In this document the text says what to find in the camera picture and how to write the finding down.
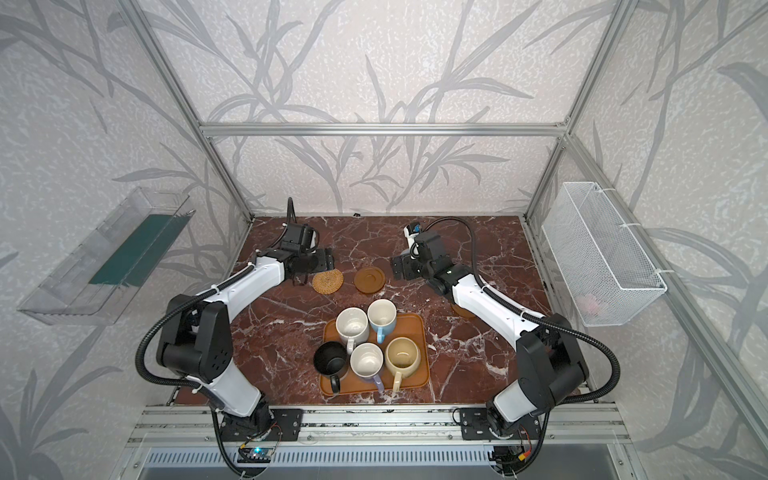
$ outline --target floral wallpaper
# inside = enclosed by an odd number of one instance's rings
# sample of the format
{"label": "floral wallpaper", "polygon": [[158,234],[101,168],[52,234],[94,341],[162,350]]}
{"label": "floral wallpaper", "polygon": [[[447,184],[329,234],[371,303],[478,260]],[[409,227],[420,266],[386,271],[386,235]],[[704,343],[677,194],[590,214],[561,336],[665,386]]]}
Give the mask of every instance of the floral wallpaper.
{"label": "floral wallpaper", "polygon": [[[0,4],[0,477],[103,478],[147,404],[136,345],[169,298],[227,275],[248,225],[113,2]],[[113,326],[22,299],[137,186],[197,212]]]}
{"label": "floral wallpaper", "polygon": [[[764,392],[766,14],[765,1],[637,9],[575,128]],[[569,180],[583,177],[566,157],[531,218],[536,231]],[[663,300],[590,334],[619,353],[613,399],[651,478],[768,478],[768,459]],[[607,378],[590,365],[596,383]]]}
{"label": "floral wallpaper", "polygon": [[[614,8],[614,0],[141,4],[205,122],[562,122]],[[293,195],[308,214],[517,214],[554,139],[216,144],[260,213],[281,211]]]}

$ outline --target black mug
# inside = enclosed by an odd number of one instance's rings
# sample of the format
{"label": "black mug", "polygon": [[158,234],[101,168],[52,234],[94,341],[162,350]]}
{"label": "black mug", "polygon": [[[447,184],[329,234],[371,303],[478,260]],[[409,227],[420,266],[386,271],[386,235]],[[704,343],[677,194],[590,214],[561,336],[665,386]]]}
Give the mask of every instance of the black mug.
{"label": "black mug", "polygon": [[333,393],[341,392],[341,378],[349,368],[346,347],[338,342],[325,342],[315,351],[315,370],[331,381]]}

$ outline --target black mug handle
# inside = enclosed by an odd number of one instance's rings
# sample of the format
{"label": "black mug handle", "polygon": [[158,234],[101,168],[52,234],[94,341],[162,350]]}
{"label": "black mug handle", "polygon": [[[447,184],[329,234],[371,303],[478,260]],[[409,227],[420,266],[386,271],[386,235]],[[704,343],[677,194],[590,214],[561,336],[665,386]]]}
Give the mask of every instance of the black mug handle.
{"label": "black mug handle", "polygon": [[331,391],[333,393],[341,392],[341,380],[338,375],[331,375]]}

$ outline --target brown tray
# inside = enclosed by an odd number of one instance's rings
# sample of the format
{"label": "brown tray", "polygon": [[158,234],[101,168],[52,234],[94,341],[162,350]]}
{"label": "brown tray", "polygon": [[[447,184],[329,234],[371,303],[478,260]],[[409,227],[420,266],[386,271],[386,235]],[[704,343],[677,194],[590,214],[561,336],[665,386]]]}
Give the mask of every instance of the brown tray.
{"label": "brown tray", "polygon": [[[368,335],[368,341],[379,345],[382,352],[385,352],[389,342],[400,336],[405,336],[413,340],[416,343],[416,346],[418,346],[419,351],[422,353],[419,369],[407,379],[402,380],[400,389],[417,389],[420,386],[426,385],[429,381],[429,361],[427,360],[426,349],[427,341],[424,336],[424,322],[422,321],[421,316],[417,313],[398,313],[395,331],[384,337],[384,343],[381,345],[376,343],[376,331],[374,329],[371,329],[371,333]],[[339,333],[336,331],[336,319],[331,320],[326,325],[326,329],[323,332],[323,342],[341,342]],[[386,366],[384,366],[384,371],[382,372],[381,377],[384,388],[391,390],[392,384],[395,382],[395,377],[389,372]],[[320,376],[320,391],[323,392],[323,395],[333,395],[331,381],[322,375]],[[338,395],[364,392],[378,392],[376,384],[373,382],[363,382],[350,368],[346,376],[341,380],[341,392],[339,392]]]}

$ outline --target red marble tabletop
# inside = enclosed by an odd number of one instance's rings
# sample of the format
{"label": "red marble tabletop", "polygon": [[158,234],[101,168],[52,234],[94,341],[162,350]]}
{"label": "red marble tabletop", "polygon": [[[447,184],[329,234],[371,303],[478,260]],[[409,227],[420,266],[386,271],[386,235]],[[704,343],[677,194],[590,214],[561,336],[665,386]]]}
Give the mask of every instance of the red marble tabletop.
{"label": "red marble tabletop", "polygon": [[[267,395],[272,405],[322,403],[484,403],[517,379],[515,351],[478,318],[465,319],[451,310],[423,280],[395,281],[389,258],[407,246],[402,228],[411,221],[422,225],[435,217],[308,217],[319,231],[319,244],[333,248],[344,285],[331,295],[320,295],[311,285],[283,282],[267,291],[232,322],[234,359],[243,374]],[[466,217],[478,240],[478,264],[483,276],[519,303],[549,312],[549,304],[518,217]],[[282,231],[281,218],[257,218],[240,252],[239,263],[255,249],[269,245]],[[470,264],[465,227],[444,222],[434,227],[457,263]],[[367,296],[353,285],[355,272],[368,265],[387,275],[383,290]],[[312,364],[322,343],[323,327],[343,309],[364,310],[375,299],[388,298],[399,312],[422,316],[426,328],[430,380],[418,389],[325,397]],[[176,403],[205,401],[182,389]]]}

